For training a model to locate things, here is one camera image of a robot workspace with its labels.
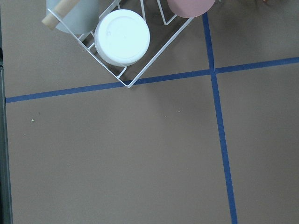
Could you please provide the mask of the white cup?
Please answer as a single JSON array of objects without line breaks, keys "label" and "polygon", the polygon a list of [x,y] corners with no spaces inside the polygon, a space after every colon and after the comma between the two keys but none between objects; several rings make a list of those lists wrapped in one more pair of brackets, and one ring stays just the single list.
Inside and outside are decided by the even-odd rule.
[{"label": "white cup", "polygon": [[94,33],[99,56],[114,66],[130,66],[139,61],[150,44],[150,31],[136,12],[119,9],[99,21]]}]

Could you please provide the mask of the grey-blue cup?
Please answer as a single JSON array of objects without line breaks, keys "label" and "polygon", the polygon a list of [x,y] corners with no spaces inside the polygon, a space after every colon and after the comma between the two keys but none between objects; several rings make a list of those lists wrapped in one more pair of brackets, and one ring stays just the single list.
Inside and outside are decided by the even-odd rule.
[{"label": "grey-blue cup", "polygon": [[100,2],[98,0],[80,0],[63,18],[63,22],[74,34],[84,34],[97,26],[99,13]]}]

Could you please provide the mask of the pink cup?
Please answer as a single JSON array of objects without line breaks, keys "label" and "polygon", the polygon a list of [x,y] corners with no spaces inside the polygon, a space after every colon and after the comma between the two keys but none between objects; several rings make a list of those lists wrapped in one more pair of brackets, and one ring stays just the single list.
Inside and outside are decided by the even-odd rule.
[{"label": "pink cup", "polygon": [[194,18],[206,13],[215,0],[168,0],[170,10],[182,18]]}]

